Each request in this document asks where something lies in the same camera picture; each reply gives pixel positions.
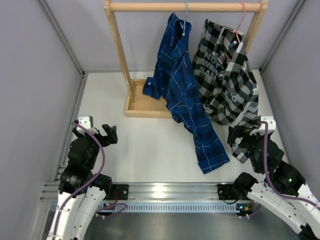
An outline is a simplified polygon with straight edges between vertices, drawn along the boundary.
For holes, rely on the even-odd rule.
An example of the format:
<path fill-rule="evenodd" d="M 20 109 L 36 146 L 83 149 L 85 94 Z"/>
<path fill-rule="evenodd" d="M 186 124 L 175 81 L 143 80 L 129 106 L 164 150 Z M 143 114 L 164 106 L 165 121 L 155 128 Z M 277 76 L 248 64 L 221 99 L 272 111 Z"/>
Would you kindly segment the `blue plaid shirt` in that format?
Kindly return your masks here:
<path fill-rule="evenodd" d="M 172 119 L 192 134 L 198 166 L 208 174 L 230 160 L 200 99 L 189 53 L 191 30 L 190 22 L 175 13 L 169 16 L 154 74 L 146 79 L 142 93 L 165 100 Z"/>

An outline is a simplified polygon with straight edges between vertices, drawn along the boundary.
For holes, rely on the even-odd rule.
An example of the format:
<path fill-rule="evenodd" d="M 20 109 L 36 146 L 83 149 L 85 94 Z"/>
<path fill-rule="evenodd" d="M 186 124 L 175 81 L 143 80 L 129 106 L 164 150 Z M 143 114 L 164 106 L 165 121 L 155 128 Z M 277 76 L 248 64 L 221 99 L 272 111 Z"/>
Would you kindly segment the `light blue wire hanger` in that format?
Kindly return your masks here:
<path fill-rule="evenodd" d="M 189 12 L 189 6 L 188 2 L 185 1 L 185 17 L 184 20 L 180 22 L 180 27 L 182 30 L 181 36 L 184 37 L 186 35 L 186 25 L 187 25 L 187 19 L 188 19 L 188 12 Z"/>

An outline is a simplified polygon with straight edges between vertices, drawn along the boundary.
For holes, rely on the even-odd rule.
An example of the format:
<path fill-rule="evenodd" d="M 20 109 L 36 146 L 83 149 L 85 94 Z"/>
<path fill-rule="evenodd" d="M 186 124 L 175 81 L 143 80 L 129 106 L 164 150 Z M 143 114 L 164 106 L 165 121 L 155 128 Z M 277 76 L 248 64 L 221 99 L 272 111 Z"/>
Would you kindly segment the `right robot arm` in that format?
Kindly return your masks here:
<path fill-rule="evenodd" d="M 264 175 L 258 181 L 243 172 L 233 182 L 231 190 L 239 200 L 249 199 L 265 207 L 284 221 L 301 240 L 320 238 L 320 202 L 306 179 L 289 163 L 284 152 L 271 140 L 266 121 L 260 127 L 230 127 L 227 142 L 241 138 L 240 146 L 249 153 L 254 172 Z"/>

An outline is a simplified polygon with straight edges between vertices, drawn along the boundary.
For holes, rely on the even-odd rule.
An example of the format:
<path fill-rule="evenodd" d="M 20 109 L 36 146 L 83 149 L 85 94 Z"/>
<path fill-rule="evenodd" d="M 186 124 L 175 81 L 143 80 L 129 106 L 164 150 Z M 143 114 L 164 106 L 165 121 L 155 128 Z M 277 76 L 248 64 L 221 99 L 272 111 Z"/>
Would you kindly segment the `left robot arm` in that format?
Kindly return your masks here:
<path fill-rule="evenodd" d="M 60 177 L 48 240 L 82 240 L 100 202 L 113 195 L 112 178 L 101 173 L 104 165 L 97 173 L 92 170 L 99 154 L 102 163 L 106 162 L 104 148 L 117 144 L 117 127 L 102 125 L 106 133 L 103 136 L 95 127 L 79 121 L 73 126 L 76 139 L 69 145 L 68 163 Z"/>

